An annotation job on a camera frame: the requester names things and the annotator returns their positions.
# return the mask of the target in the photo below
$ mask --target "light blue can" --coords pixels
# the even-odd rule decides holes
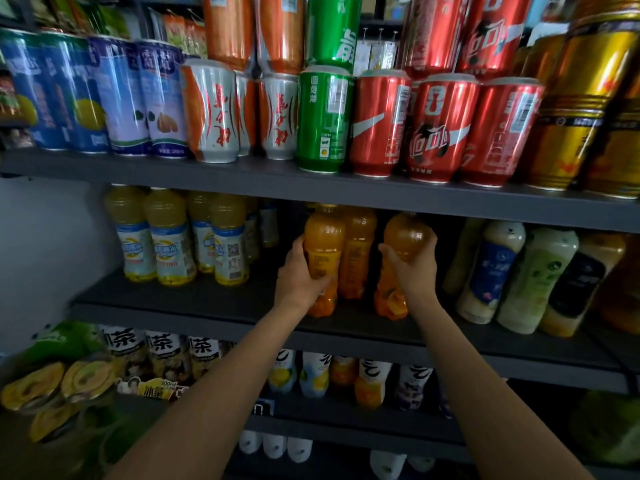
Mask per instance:
[[[37,34],[0,29],[0,49],[13,78],[22,117],[44,150],[68,150],[69,133]]]
[[[107,35],[89,37],[88,42],[111,151],[135,157],[151,154],[136,44]]]
[[[182,49],[158,40],[140,40],[136,44],[153,154],[162,158],[191,157],[180,86]]]
[[[107,153],[111,146],[89,44],[83,37],[59,32],[42,32],[40,40],[63,117],[72,126],[71,148],[82,153]]]

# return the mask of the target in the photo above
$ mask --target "orange bottle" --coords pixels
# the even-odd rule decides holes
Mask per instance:
[[[340,256],[344,247],[344,222],[336,205],[321,203],[305,225],[305,251],[309,259],[309,274],[313,279],[325,274],[338,275]],[[335,310],[338,299],[338,282],[329,287],[309,308],[312,317],[327,317]]]
[[[362,298],[378,219],[373,209],[364,207],[345,207],[342,218],[346,235],[338,272],[338,293],[347,299]]]
[[[391,218],[387,224],[385,244],[391,246],[402,261],[411,262],[425,245],[430,231],[430,227],[424,224],[415,213],[402,212]],[[385,257],[382,257],[382,270],[380,270],[378,289],[373,295],[373,303],[378,315],[391,320],[399,320],[409,313],[396,272]]]

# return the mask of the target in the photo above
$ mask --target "hand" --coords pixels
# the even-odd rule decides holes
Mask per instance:
[[[284,266],[278,270],[275,306],[291,306],[301,313],[302,318],[316,302],[316,298],[331,284],[335,276],[323,276],[314,280],[309,275],[305,252],[302,249],[304,236],[295,241],[287,254]]]
[[[386,244],[379,244],[378,249],[388,259],[396,271],[400,288],[404,291],[409,309],[420,303],[427,305],[438,304],[436,297],[436,265],[435,249],[438,238],[434,231],[429,230],[427,242],[411,264],[405,263],[398,257],[393,248]]]

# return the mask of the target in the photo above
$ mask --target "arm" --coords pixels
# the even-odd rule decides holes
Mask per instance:
[[[592,479],[440,306],[435,293],[436,241],[432,234],[411,265],[384,244],[380,250],[396,270],[480,475],[491,480]]]
[[[276,355],[332,281],[309,277],[298,238],[278,271],[275,306],[124,455],[108,480],[217,479]],[[180,461],[161,462],[162,458]]]

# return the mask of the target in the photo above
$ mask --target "green soda can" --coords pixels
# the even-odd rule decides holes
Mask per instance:
[[[330,65],[353,74],[362,0],[308,0],[307,66]]]
[[[300,74],[296,161],[301,169],[338,172],[347,150],[352,99],[347,69],[312,66]]]

